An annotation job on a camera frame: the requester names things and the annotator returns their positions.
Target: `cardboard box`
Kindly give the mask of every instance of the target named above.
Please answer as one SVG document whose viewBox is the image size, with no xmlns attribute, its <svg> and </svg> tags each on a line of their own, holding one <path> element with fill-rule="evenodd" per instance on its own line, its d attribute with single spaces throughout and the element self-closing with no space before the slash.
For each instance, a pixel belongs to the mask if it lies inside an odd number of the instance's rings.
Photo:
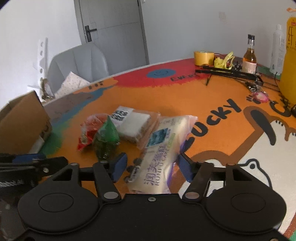
<svg viewBox="0 0 296 241">
<path fill-rule="evenodd" d="M 0 111 L 0 153 L 37 153 L 51 130 L 35 91 L 17 97 Z"/>
</svg>

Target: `red painted area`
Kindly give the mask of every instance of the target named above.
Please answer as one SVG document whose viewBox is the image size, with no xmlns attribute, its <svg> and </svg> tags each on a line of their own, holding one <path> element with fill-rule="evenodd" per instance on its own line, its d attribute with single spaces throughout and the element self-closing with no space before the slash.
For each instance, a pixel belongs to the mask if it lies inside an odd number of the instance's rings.
<svg viewBox="0 0 296 241">
<path fill-rule="evenodd" d="M 176 83 L 182 84 L 192 80 L 205 79 L 208 77 L 208 74 L 195 75 L 196 68 L 198 67 L 194 64 L 194 59 L 190 58 L 135 70 L 116 76 L 114 79 L 118 81 L 117 85 L 124 87 L 156 87 Z M 172 69 L 176 71 L 176 74 L 156 79 L 147 77 L 148 73 L 158 69 Z"/>
</svg>

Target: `blue paint streak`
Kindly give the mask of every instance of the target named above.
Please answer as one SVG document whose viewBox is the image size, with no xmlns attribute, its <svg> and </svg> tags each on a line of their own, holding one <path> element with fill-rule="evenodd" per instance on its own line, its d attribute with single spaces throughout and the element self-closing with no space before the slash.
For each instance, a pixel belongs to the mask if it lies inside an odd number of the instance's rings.
<svg viewBox="0 0 296 241">
<path fill-rule="evenodd" d="M 157 69 L 151 71 L 147 74 L 148 78 L 158 79 L 158 78 L 165 78 L 176 74 L 176 71 L 173 69 Z"/>
<path fill-rule="evenodd" d="M 95 101 L 96 99 L 100 98 L 104 92 L 104 90 L 110 89 L 113 86 L 110 87 L 106 87 L 106 88 L 100 88 L 97 89 L 93 92 L 89 92 L 89 94 L 92 95 L 91 98 L 79 103 L 78 105 L 74 106 L 73 109 L 69 110 L 67 113 L 62 114 L 62 116 L 59 118 L 58 121 L 52 123 L 52 126 L 58 126 L 60 124 L 65 123 L 66 121 L 70 120 L 71 118 L 73 118 L 73 116 L 75 116 L 77 113 L 79 113 L 79 111 L 81 111 L 85 106 L 87 106 L 89 103 Z"/>
</svg>

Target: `red snack wrapper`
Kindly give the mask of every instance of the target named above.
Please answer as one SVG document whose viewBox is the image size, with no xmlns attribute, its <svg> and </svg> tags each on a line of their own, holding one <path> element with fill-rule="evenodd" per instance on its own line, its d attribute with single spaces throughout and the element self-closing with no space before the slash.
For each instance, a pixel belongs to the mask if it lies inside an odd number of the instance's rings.
<svg viewBox="0 0 296 241">
<path fill-rule="evenodd" d="M 91 115 L 81 124 L 81 135 L 77 150 L 82 150 L 93 142 L 94 135 L 106 122 L 107 116 L 107 114 Z"/>
</svg>

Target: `snack package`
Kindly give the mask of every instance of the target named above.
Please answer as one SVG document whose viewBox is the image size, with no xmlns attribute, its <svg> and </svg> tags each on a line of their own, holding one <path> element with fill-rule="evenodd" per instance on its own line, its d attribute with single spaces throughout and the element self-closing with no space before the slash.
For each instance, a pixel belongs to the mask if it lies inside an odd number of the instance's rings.
<svg viewBox="0 0 296 241">
<path fill-rule="evenodd" d="M 191 115 L 161 118 L 150 135 L 141 161 L 127 180 L 131 192 L 170 193 L 168 185 L 173 164 L 196 121 L 197 117 Z"/>
<path fill-rule="evenodd" d="M 99 161 L 108 161 L 115 155 L 115 150 L 120 143 L 116 127 L 107 116 L 107 121 L 94 136 L 93 147 Z"/>
<path fill-rule="evenodd" d="M 77 150 L 82 150 L 93 142 L 94 135 L 106 122 L 107 116 L 107 114 L 91 115 L 81 124 L 81 135 Z"/>
<path fill-rule="evenodd" d="M 143 149 L 159 116 L 159 113 L 120 106 L 110 117 L 120 138 L 137 143 L 137 147 Z"/>
</svg>

